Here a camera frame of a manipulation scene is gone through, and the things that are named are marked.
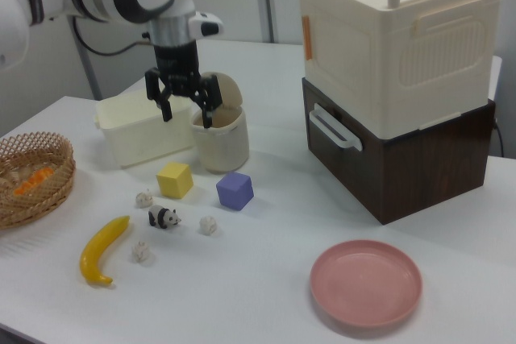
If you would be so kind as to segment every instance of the cup lid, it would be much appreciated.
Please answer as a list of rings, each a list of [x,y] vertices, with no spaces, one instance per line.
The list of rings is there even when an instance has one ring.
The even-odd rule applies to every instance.
[[[243,102],[242,93],[235,80],[224,73],[208,72],[202,74],[203,77],[209,77],[211,75],[217,77],[218,87],[220,88],[220,94],[223,98],[222,107],[225,109],[235,109],[241,106]]]

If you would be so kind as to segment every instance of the cream plastic container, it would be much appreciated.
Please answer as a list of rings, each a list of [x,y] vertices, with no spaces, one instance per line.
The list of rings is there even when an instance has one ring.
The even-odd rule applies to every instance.
[[[189,128],[191,101],[169,99],[173,118],[164,122],[161,110],[147,99],[145,89],[97,103],[95,122],[120,167],[180,151],[194,145]]]
[[[500,0],[300,0],[306,79],[379,139],[488,101]]]
[[[242,94],[229,76],[208,74],[215,74],[218,78],[223,105],[214,112],[211,128],[206,129],[202,125],[200,110],[192,117],[193,138],[206,170],[214,173],[234,171],[249,158],[248,125],[241,106]]]

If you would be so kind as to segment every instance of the black cable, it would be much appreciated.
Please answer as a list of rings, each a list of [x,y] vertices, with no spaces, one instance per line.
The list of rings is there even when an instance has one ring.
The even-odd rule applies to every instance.
[[[498,126],[498,123],[496,121],[494,122],[494,129],[497,130],[498,139],[500,140],[500,153],[501,153],[501,157],[506,157],[505,154],[504,154],[504,151],[503,151],[503,140],[501,139],[500,127]]]
[[[117,56],[118,54],[122,54],[123,52],[126,52],[130,48],[133,48],[134,46],[137,46],[139,44],[141,45],[150,45],[149,42],[146,41],[136,41],[132,44],[126,46],[125,48],[121,48],[120,50],[117,50],[116,52],[100,52],[98,50],[95,50],[94,48],[90,47],[81,37],[81,33],[79,32],[79,28],[77,27],[77,16],[72,17],[72,26],[73,26],[73,32],[75,33],[75,36],[77,37],[77,40],[79,43],[89,52],[92,52],[93,54],[96,54],[98,56]]]

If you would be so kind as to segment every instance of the yellow cube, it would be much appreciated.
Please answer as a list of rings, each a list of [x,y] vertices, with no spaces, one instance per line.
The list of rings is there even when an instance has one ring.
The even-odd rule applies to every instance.
[[[188,164],[168,163],[156,175],[163,196],[181,199],[194,186]]]

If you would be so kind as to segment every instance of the purple cube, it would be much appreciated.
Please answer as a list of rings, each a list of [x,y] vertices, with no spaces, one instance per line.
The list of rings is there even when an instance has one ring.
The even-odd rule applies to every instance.
[[[217,183],[221,205],[240,211],[255,196],[251,178],[243,173],[229,172]]]

